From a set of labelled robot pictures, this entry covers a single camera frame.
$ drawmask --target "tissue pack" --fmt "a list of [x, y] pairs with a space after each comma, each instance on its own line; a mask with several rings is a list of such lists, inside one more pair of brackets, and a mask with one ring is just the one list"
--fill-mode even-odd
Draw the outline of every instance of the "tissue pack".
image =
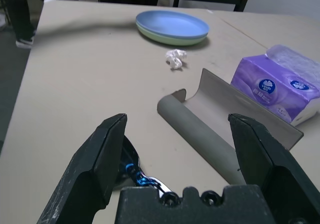
[[293, 126], [320, 109], [320, 91], [266, 55], [243, 58], [231, 85]]

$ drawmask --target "printed logo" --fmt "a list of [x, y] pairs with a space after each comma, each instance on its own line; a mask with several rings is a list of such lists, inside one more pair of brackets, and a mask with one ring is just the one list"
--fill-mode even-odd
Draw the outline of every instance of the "printed logo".
[[308, 90], [309, 89], [309, 87], [306, 84], [303, 84], [302, 82], [297, 81], [297, 80], [293, 80], [292, 82], [290, 82], [290, 84], [291, 84], [291, 86], [293, 86], [294, 88], [299, 89], [299, 90]]
[[262, 91], [265, 91], [269, 94], [273, 93], [275, 88], [276, 88], [276, 84], [269, 79], [263, 79], [262, 81], [259, 82], [259, 88]]

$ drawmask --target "floor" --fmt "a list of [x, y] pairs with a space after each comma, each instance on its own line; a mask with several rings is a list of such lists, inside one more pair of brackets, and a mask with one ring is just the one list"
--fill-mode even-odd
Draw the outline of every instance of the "floor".
[[16, 103], [29, 50], [16, 48], [10, 27], [0, 31], [0, 150]]

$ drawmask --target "person's leg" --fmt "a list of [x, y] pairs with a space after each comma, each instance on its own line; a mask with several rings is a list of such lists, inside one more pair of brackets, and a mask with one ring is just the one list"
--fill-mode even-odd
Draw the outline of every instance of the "person's leg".
[[30, 21], [27, 0], [5, 0], [5, 2], [16, 39], [32, 41], [35, 28]]

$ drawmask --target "white tissue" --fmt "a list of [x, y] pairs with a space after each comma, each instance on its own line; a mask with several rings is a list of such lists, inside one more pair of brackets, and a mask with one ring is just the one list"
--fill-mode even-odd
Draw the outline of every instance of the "white tissue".
[[284, 45], [274, 45], [266, 56], [278, 65], [289, 69], [320, 90], [320, 63], [311, 60]]
[[165, 54], [165, 59], [170, 63], [172, 69], [179, 69], [182, 67], [182, 59], [187, 58], [187, 52], [184, 50], [174, 49], [169, 50]]

